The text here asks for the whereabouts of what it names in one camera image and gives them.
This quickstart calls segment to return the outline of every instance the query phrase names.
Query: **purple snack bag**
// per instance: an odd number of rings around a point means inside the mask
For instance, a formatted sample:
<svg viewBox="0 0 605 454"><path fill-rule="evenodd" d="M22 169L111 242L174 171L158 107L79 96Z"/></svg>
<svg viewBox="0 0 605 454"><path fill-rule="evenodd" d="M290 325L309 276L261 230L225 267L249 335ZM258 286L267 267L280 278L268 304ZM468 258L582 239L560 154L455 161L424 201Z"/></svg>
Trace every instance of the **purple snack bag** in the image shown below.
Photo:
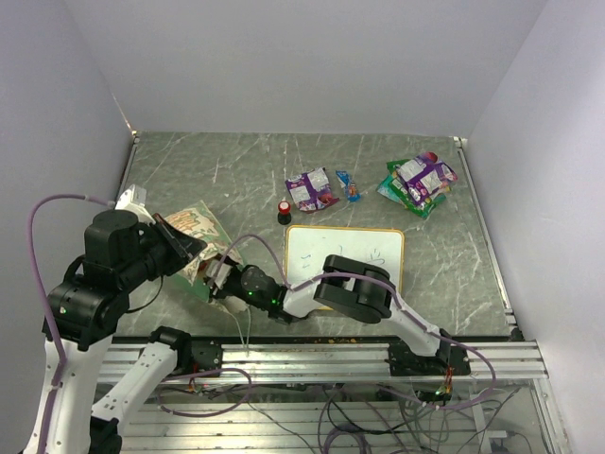
<svg viewBox="0 0 605 454"><path fill-rule="evenodd" d="M339 200L332 195L330 182L323 167L286 180L285 187L298 209L305 213L322 210Z"/></svg>
<svg viewBox="0 0 605 454"><path fill-rule="evenodd" d="M407 189L412 202L421 205L445 192L458 175L435 153L426 152L396 169L397 179Z"/></svg>

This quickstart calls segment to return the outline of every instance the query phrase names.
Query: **whiteboard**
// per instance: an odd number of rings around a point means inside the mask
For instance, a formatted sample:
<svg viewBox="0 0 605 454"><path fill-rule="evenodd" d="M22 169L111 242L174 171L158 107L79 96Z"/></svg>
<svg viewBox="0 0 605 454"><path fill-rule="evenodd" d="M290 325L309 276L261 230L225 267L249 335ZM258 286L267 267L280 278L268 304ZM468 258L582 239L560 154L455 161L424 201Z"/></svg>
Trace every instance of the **whiteboard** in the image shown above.
<svg viewBox="0 0 605 454"><path fill-rule="evenodd" d="M291 284L322 273L335 253L380 267L401 292L404 284L404 233L399 230L293 225L285 237L285 275Z"/></svg>

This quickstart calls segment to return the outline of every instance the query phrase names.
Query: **black and white robotic arm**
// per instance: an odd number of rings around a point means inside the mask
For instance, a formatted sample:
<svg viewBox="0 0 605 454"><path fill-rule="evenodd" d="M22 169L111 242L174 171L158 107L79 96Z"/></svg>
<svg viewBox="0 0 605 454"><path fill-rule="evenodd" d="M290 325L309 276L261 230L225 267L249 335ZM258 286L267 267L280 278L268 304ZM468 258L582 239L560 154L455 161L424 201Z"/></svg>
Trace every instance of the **black and white robotic arm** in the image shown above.
<svg viewBox="0 0 605 454"><path fill-rule="evenodd" d="M130 293L147 280L179 271L206 244L177 231L160 215L152 216L145 208L145 190L137 186L120 197L114 210L94 218L84 242L85 254L72 263L63 282L48 295L67 365L60 385L52 387L59 356L45 323L46 374L25 454L118 453L124 427L158 384L176 371L190 370L191 337L160 327L137 363L93 405L101 364L119 319L129 309ZM338 255L326 257L323 272L366 276L394 288L386 271ZM211 261L206 275L216 299L238 297L281 323L295 322L319 306L330 306L362 323L384 325L416 357L447 366L449 343L430 333L447 334L404 306L425 325L426 330L421 329L392 302L384 285L362 278L327 277L293 291L258 267L242 268L229 258L222 264ZM54 405L48 400L51 391L56 392ZM40 444L41 437L46 439L45 446Z"/></svg>

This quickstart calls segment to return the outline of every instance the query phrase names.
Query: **gray marble tabletop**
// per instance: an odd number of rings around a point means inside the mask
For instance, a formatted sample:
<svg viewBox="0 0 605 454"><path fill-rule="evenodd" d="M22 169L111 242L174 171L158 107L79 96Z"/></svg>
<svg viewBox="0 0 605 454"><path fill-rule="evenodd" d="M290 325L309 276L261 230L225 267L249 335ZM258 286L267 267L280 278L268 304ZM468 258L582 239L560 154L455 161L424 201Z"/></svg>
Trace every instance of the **gray marble tabletop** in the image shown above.
<svg viewBox="0 0 605 454"><path fill-rule="evenodd" d="M458 174L447 201L421 219L376 193L387 176L386 162L437 153ZM127 184L147 190L147 208L169 215L199 200L235 239L245 233L264 237L283 258L285 227L277 222L277 203L287 196L284 180L325 166L334 206L307 215L293 209L293 223L398 229L405 233L403 295L430 322L452 335L508 335L504 305L482 234L468 179L454 140L382 134L275 134L142 132ZM362 199L347 202L335 169L354 175ZM262 245L242 244L240 252L277 278ZM131 297L138 306L153 296L158 283L147 283ZM237 314L248 330L248 314ZM251 312L254 336L388 335L334 311L317 311L307 320L285 326ZM144 311L127 315L118 335L146 336L159 325L195 335L237 336L235 320L186 291L166 282L158 300Z"/></svg>

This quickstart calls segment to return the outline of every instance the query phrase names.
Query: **gray wall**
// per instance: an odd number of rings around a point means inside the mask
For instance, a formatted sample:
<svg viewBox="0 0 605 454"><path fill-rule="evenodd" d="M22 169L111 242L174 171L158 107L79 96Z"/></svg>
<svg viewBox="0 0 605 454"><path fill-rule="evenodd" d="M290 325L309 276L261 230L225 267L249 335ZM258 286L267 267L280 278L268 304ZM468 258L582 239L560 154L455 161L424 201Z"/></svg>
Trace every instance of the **gray wall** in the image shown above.
<svg viewBox="0 0 605 454"><path fill-rule="evenodd" d="M545 0L67 0L131 125L467 137Z"/></svg>
<svg viewBox="0 0 605 454"><path fill-rule="evenodd" d="M26 216L46 195L113 198L130 131L61 0L8 0L0 13L0 452L25 446L43 379L43 313L26 260ZM97 208L58 201L35 239L46 288L81 253Z"/></svg>
<svg viewBox="0 0 605 454"><path fill-rule="evenodd" d="M603 452L605 3L550 0L469 140L512 306L576 452Z"/></svg>

